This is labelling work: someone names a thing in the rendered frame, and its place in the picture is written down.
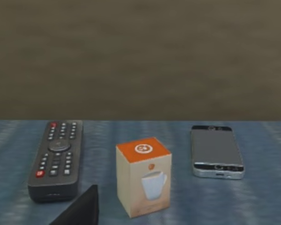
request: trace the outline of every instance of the gray phone screen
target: gray phone screen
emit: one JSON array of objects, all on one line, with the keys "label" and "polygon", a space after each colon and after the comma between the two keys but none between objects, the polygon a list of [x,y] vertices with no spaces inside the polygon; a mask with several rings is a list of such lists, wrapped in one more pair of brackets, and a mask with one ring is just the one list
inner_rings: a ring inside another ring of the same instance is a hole
[{"label": "gray phone screen", "polygon": [[242,165],[232,131],[192,130],[194,163]]}]

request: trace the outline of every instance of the silver smartphone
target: silver smartphone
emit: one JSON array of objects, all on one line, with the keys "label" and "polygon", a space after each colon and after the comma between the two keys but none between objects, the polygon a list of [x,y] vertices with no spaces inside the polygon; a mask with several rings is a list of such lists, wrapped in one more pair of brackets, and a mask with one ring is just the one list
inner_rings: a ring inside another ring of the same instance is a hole
[{"label": "silver smartphone", "polygon": [[230,127],[193,126],[192,169],[205,178],[240,180],[244,164]]}]

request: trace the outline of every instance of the blue tablecloth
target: blue tablecloth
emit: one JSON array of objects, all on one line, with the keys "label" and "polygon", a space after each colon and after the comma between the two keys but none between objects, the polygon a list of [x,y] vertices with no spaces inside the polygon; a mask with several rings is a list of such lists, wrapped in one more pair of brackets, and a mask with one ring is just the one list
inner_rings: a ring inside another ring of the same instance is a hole
[{"label": "blue tablecloth", "polygon": [[[35,204],[26,179],[46,121],[0,121],[0,225],[47,225],[70,202]],[[192,176],[194,124],[231,126],[243,180]],[[129,219],[116,194],[115,145],[155,136],[173,154],[171,207]],[[81,191],[99,185],[100,225],[281,225],[281,122],[85,121]]]}]

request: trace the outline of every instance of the directional pad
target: directional pad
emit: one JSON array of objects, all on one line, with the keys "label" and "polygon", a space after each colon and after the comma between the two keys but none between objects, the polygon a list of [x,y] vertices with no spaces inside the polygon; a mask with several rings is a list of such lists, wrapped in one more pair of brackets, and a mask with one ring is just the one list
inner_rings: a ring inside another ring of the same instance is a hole
[{"label": "directional pad", "polygon": [[71,147],[67,140],[55,140],[49,143],[49,150],[54,152],[66,151]]}]

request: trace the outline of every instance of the small cardboard box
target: small cardboard box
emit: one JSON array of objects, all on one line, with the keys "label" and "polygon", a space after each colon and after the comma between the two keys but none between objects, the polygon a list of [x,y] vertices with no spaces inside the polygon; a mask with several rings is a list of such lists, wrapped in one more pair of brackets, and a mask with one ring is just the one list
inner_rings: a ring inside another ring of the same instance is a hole
[{"label": "small cardboard box", "polygon": [[170,206],[172,154],[155,137],[118,144],[118,198],[130,218]]}]

